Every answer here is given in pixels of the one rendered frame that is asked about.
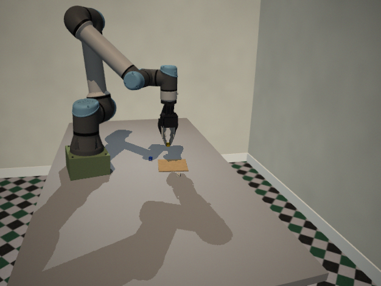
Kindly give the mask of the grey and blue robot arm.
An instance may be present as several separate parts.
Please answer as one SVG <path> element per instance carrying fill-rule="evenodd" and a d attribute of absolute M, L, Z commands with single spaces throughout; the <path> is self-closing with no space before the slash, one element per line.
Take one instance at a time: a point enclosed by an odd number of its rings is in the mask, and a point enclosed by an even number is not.
<path fill-rule="evenodd" d="M 64 23 L 82 42 L 89 90 L 86 99 L 77 100 L 72 106 L 70 152 L 73 155 L 94 156 L 102 153 L 99 123 L 110 120 L 116 113 L 116 103 L 107 91 L 103 61 L 124 80 L 129 90 L 160 86 L 162 101 L 176 101 L 177 67 L 162 65 L 161 69 L 138 69 L 102 35 L 105 19 L 98 10 L 79 5 L 70 7 L 64 15 Z"/>

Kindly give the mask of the tan square mat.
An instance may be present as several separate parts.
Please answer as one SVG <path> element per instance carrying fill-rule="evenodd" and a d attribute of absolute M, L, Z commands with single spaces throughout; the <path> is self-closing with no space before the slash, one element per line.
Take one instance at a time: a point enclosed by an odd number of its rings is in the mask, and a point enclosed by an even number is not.
<path fill-rule="evenodd" d="M 158 159 L 159 172 L 188 171 L 185 159 Z"/>

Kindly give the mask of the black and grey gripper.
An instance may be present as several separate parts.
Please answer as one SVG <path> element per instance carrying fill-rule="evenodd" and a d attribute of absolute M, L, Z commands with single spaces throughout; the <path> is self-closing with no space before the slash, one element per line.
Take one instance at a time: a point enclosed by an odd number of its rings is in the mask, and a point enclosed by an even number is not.
<path fill-rule="evenodd" d="M 174 112 L 174 106 L 177 103 L 177 100 L 173 102 L 166 102 L 161 100 L 161 103 L 165 104 L 165 110 L 164 112 L 161 112 L 160 119 L 158 119 L 158 128 L 165 145 L 167 145 L 166 128 L 170 128 L 171 133 L 169 143 L 171 146 L 175 137 L 175 132 L 178 128 L 178 115 Z"/>

